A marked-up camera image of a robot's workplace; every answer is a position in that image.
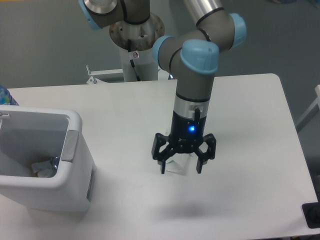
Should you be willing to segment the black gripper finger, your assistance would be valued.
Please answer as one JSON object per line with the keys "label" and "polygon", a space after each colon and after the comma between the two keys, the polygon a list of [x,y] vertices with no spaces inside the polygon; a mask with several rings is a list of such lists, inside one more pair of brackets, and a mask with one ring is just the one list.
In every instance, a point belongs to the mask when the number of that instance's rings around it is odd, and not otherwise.
{"label": "black gripper finger", "polygon": [[[205,152],[203,152],[200,149],[200,146],[203,143],[206,143],[207,145],[207,149]],[[198,157],[197,165],[196,165],[196,171],[198,174],[202,172],[203,165],[205,165],[208,162],[208,160],[213,160],[215,158],[216,146],[217,146],[217,140],[212,133],[209,133],[205,136],[199,137],[196,140],[194,140],[193,152]]]}
{"label": "black gripper finger", "polygon": [[170,135],[166,136],[161,133],[156,133],[153,140],[151,155],[152,159],[156,160],[161,166],[161,174],[165,173],[166,161],[175,155],[181,148],[181,141]]}

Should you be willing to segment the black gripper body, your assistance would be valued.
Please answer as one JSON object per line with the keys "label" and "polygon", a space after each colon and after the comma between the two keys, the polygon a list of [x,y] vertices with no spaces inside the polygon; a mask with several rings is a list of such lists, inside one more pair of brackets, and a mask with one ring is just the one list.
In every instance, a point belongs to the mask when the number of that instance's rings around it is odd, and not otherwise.
{"label": "black gripper body", "polygon": [[206,116],[201,118],[201,111],[194,110],[192,118],[187,118],[173,111],[169,145],[177,153],[193,153],[203,142]]}

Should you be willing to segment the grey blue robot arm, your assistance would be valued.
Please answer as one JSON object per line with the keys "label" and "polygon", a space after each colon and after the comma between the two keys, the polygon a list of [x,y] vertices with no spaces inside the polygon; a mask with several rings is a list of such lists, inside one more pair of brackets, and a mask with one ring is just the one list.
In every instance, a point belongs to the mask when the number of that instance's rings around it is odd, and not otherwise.
{"label": "grey blue robot arm", "polygon": [[155,135],[151,154],[165,169],[175,154],[194,153],[200,173],[216,153],[217,141],[204,129],[219,55],[242,44],[247,27],[219,0],[187,0],[185,5],[196,30],[172,37],[164,34],[164,24],[148,0],[79,1],[92,29],[109,27],[126,82],[155,80],[160,69],[177,80],[170,133]]}

